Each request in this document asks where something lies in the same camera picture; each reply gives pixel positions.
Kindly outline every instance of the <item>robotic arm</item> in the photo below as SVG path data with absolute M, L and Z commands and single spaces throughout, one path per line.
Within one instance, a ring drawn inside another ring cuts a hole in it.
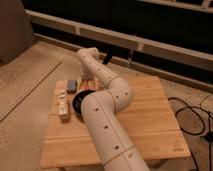
M 87 95 L 81 112 L 106 171 L 149 171 L 135 145 L 115 114 L 132 100 L 128 83 L 96 59 L 96 48 L 81 49 L 77 56 L 83 65 L 82 79 L 97 76 L 106 89 Z

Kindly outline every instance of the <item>wooden tabletop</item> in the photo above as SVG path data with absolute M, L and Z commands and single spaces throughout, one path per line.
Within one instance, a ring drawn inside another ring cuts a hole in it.
M 134 98 L 117 114 L 145 160 L 190 156 L 164 90 L 157 77 L 130 77 Z M 99 164 L 100 158 L 87 131 L 75 114 L 68 123 L 58 117 L 57 96 L 67 81 L 58 81 L 49 115 L 40 165 L 42 168 Z

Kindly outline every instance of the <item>black cable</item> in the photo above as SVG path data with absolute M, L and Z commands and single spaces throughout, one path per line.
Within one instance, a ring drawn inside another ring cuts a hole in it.
M 191 152 L 191 156 L 192 156 L 192 159 L 193 159 L 193 161 L 194 161 L 195 168 L 196 168 L 196 169 L 190 169 L 190 171 L 200 171 L 200 169 L 199 169 L 199 167 L 198 167 L 198 164 L 197 164 L 197 160 L 196 160 L 196 158 L 195 158 L 195 155 L 193 154 L 193 152 L 192 152 L 191 149 L 189 149 L 189 150 L 190 150 L 190 152 Z
M 206 130 L 205 122 L 204 122 L 203 118 L 199 115 L 199 113 L 195 110 L 195 109 L 198 109 L 198 110 L 200 110 L 200 111 L 202 111 L 202 112 L 204 112 L 205 114 L 208 115 L 208 121 L 209 121 L 209 122 L 208 122 L 208 129 L 209 129 L 209 130 L 208 130 L 208 133 L 211 133 L 211 120 L 213 120 L 213 114 L 212 114 L 210 111 L 207 111 L 206 109 L 204 109 L 204 108 L 202 107 L 202 104 L 204 103 L 204 101 L 205 101 L 206 99 L 208 99 L 211 95 L 212 95 L 212 94 L 206 96 L 206 97 L 200 102 L 199 107 L 198 107 L 198 106 L 191 106 L 191 105 L 189 105 L 187 102 L 185 102 L 184 100 L 182 100 L 182 99 L 180 99 L 180 98 L 178 98 L 178 97 L 170 97 L 170 98 L 168 98 L 168 100 L 176 100 L 176 101 L 181 102 L 182 104 L 185 105 L 184 107 L 178 109 L 178 110 L 175 112 L 175 116 L 176 116 L 176 117 L 178 117 L 178 115 L 179 115 L 182 111 L 184 111 L 184 110 L 186 110 L 186 109 L 189 109 L 189 110 L 191 110 L 191 111 L 195 114 L 195 116 L 196 116 L 197 118 L 199 118 L 199 120 L 200 120 L 201 123 L 202 123 L 202 130 L 199 131 L 199 132 L 189 132 L 189 131 L 185 130 L 184 128 L 180 127 L 181 130 L 182 130 L 183 132 L 185 132 L 185 133 L 187 133 L 187 134 L 189 134 L 189 135 L 193 135 L 193 136 L 198 136 L 198 135 L 201 135 L 201 134 L 203 134 L 203 133 L 205 132 L 205 130 Z M 208 142 L 209 142 L 209 170 L 212 171 L 212 156 L 211 156 L 211 145 L 212 145 L 212 144 L 211 144 L 210 141 L 208 141 Z M 190 152 L 191 152 L 191 156 L 192 156 L 192 159 L 193 159 L 194 164 L 195 164 L 195 167 L 196 167 L 196 169 L 191 169 L 190 171 L 193 171 L 193 170 L 199 171 L 199 167 L 198 167 L 197 160 L 196 160 L 196 158 L 195 158 L 195 156 L 194 156 L 194 154 L 192 153 L 191 150 L 190 150 Z
M 204 101 L 206 100 L 206 99 L 208 99 L 209 97 L 211 97 L 213 94 L 209 94 L 208 96 L 206 96 L 201 102 L 200 102 L 200 108 L 202 108 L 202 104 L 204 103 Z

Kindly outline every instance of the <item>table leg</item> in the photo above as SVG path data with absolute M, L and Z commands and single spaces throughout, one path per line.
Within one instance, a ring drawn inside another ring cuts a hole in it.
M 66 171 L 65 167 L 59 167 L 58 170 L 59 171 Z

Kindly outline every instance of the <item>small box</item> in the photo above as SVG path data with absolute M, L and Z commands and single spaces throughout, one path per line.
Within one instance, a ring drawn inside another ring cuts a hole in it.
M 77 81 L 76 80 L 68 80 L 67 93 L 76 93 L 76 91 L 77 91 Z

